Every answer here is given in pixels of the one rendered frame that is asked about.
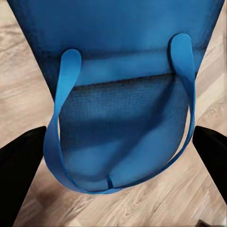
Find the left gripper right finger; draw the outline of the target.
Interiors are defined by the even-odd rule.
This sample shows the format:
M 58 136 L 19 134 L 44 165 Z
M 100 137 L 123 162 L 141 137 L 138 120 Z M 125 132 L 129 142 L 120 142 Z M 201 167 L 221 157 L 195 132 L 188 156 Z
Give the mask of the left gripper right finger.
M 227 204 L 227 136 L 196 126 L 192 142 Z

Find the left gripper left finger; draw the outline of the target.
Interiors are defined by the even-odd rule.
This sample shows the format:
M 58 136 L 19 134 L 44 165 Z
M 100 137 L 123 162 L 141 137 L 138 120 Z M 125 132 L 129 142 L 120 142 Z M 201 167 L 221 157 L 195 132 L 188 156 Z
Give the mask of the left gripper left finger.
M 46 130 L 29 130 L 0 149 L 0 227 L 15 222 L 44 156 Z

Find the sandal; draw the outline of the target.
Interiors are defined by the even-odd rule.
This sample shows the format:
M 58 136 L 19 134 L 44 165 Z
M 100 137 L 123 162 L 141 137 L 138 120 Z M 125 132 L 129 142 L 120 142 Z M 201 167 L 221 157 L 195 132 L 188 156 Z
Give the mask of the sandal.
M 196 77 L 225 0 L 7 2 L 54 101 L 43 152 L 62 185 L 112 194 L 181 156 L 194 132 Z M 188 108 L 189 131 L 173 158 Z

